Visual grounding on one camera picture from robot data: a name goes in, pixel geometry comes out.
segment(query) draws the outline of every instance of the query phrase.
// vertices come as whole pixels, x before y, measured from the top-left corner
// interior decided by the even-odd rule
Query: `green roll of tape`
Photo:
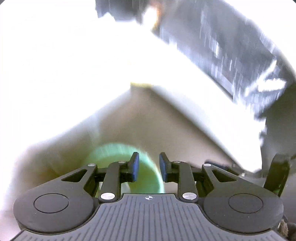
[[[164,185],[161,174],[156,164],[149,158],[146,152],[136,149],[133,146],[110,143],[96,148],[86,158],[85,164],[95,163],[98,168],[108,167],[112,162],[129,161],[134,152],[139,153],[140,165],[137,181],[128,183],[130,193],[164,193]]]

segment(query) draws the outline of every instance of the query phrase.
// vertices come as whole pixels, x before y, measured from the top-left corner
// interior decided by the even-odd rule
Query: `circular cap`
[[[197,198],[197,195],[193,192],[186,192],[182,195],[183,198],[187,199],[187,200],[193,200]]]
[[[34,202],[35,208],[43,213],[57,213],[69,205],[69,199],[61,194],[45,194]]]
[[[229,198],[229,206],[240,213],[255,213],[263,207],[263,202],[255,195],[241,193]]]
[[[111,199],[115,198],[115,194],[113,194],[111,192],[105,192],[101,195],[101,198],[105,199],[105,200],[111,200]]]

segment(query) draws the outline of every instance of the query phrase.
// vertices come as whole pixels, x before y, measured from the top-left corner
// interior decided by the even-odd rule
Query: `metal screw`
[[[105,192],[101,195],[101,198],[105,199],[105,200],[111,200],[111,199],[115,198],[115,194],[112,192]]]
[[[193,192],[186,192],[186,193],[183,193],[182,197],[187,200],[193,200],[197,198],[197,195]]]

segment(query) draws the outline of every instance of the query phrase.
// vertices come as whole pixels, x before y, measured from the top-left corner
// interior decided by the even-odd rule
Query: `beige surface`
[[[231,159],[203,132],[167,102],[149,89],[131,89],[131,98],[99,121],[94,114],[65,135],[29,148],[17,162],[10,185],[7,211],[0,220],[0,240],[6,241],[18,232],[12,215],[12,203],[23,191],[49,181],[80,166],[82,160],[98,145],[121,142],[136,146],[158,164],[160,152],[172,160],[200,166],[206,159],[222,164]],[[176,192],[169,183],[166,192]]]

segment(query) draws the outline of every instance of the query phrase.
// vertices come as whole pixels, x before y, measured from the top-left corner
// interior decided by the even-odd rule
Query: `ribbed rubber surface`
[[[192,203],[173,194],[124,194],[116,203],[102,204],[95,216],[74,231],[40,235],[25,230],[15,241],[283,241],[274,231],[238,235],[211,224]]]

